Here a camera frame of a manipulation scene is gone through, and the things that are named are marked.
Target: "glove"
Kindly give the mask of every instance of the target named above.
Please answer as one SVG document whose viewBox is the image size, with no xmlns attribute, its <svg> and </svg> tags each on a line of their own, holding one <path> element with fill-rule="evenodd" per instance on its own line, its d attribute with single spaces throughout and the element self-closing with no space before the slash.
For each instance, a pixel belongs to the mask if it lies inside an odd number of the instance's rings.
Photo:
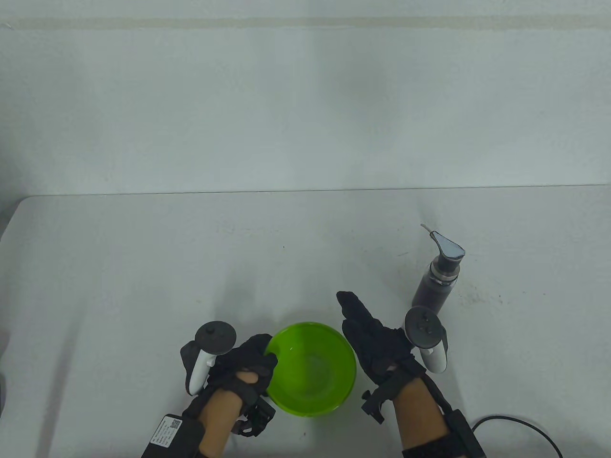
<svg viewBox="0 0 611 458">
<path fill-rule="evenodd" d="M 208 373 L 206 388 L 193 399 L 183 415 L 197 418 L 212 394 L 219 388 L 234 391 L 243 400 L 242 413 L 251 408 L 257 402 L 258 397 L 265 394 L 265 390 L 269 387 L 274 374 L 274 368 L 278 364 L 278 358 L 273 353 L 263 355 L 270 340 L 271 335 L 269 334 L 257 334 L 239 347 L 233 348 L 224 355 L 217 356 L 214 366 L 210 368 Z M 188 365 L 185 362 L 185 358 L 188 358 L 189 355 L 197 357 L 195 351 L 189 350 L 193 345 L 196 344 L 191 341 L 181 350 L 185 368 L 195 363 L 193 361 L 192 364 Z M 254 372 L 258 376 L 258 380 L 256 383 L 243 382 L 235 376 L 237 372 Z"/>
<path fill-rule="evenodd" d="M 254 372 L 258 375 L 258 381 L 250 386 L 257 396 L 265 394 L 274 374 L 274 368 L 278 364 L 278 358 L 273 353 L 263 355 L 270 340 L 269 334 L 257 334 L 239 347 L 217 356 L 214 366 L 208 373 L 208 386 L 217 389 L 223 387 L 229 380 L 235 379 L 237 372 Z"/>
<path fill-rule="evenodd" d="M 350 291 L 339 291 L 337 301 L 346 318 L 342 323 L 343 334 L 373 383 L 381 385 L 393 374 L 389 368 L 408 367 L 414 360 L 414 346 L 402 329 L 390 329 L 382 325 Z"/>
</svg>

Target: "table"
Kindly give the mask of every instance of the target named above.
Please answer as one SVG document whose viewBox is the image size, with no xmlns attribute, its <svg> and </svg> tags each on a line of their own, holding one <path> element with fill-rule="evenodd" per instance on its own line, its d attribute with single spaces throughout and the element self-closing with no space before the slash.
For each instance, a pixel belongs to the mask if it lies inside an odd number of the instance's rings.
<svg viewBox="0 0 611 458">
<path fill-rule="evenodd" d="M 399 325 L 436 253 L 421 222 L 467 250 L 440 314 L 448 399 L 543 425 L 565 456 L 611 453 L 611 187 L 575 186 L 28 198 L 0 242 L 2 456 L 139 457 L 188 404 L 178 351 L 212 319 L 239 342 L 339 329 L 352 290 Z M 359 372 L 336 412 L 278 411 L 226 456 L 398 457 L 368 388 Z M 520 425 L 477 435 L 493 457 L 554 456 Z"/>
</svg>

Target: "black cable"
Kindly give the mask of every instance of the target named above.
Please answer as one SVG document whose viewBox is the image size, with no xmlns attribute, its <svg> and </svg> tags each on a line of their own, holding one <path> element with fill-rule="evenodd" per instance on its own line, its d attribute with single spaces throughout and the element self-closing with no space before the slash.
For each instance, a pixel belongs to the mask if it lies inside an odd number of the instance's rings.
<svg viewBox="0 0 611 458">
<path fill-rule="evenodd" d="M 541 434 L 551 445 L 552 447 L 554 447 L 554 450 L 556 450 L 556 453 L 558 454 L 558 457 L 563 458 L 562 457 L 562 453 L 560 452 L 560 449 L 558 448 L 558 446 L 554 443 L 554 441 L 552 440 L 552 438 L 550 436 L 548 436 L 547 434 L 545 434 L 543 431 L 541 431 L 539 428 L 537 428 L 536 426 L 530 424 L 527 421 L 524 420 L 520 420 L 519 418 L 514 418 L 512 416 L 506 416 L 506 415 L 488 415 L 485 416 L 484 418 L 480 419 L 477 421 L 477 423 L 475 423 L 473 425 L 473 428 L 471 428 L 471 431 L 475 432 L 475 430 L 477 429 L 477 427 L 479 425 L 481 425 L 482 423 L 484 423 L 485 421 L 488 420 L 508 420 L 508 421 L 515 421 L 516 423 L 519 424 L 523 424 L 524 426 L 528 426 L 531 429 L 534 429 L 535 431 L 537 431 L 539 434 Z"/>
</svg>

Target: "black device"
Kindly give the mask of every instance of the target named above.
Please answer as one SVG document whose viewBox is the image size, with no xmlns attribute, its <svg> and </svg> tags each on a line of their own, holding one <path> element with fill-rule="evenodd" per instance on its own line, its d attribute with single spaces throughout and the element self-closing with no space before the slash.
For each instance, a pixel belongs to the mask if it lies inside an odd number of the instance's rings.
<svg viewBox="0 0 611 458">
<path fill-rule="evenodd" d="M 203 439 L 203 425 L 194 418 L 163 417 L 142 458 L 194 458 Z"/>
</svg>

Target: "green bowl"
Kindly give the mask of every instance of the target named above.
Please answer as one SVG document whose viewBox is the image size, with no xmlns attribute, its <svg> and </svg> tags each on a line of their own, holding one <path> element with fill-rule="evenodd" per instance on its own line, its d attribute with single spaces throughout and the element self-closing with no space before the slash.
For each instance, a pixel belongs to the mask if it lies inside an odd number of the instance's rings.
<svg viewBox="0 0 611 458">
<path fill-rule="evenodd" d="M 335 329 L 320 323 L 297 323 L 276 334 L 266 353 L 278 357 L 268 388 L 282 410 L 318 416 L 348 398 L 356 377 L 352 347 Z"/>
</svg>

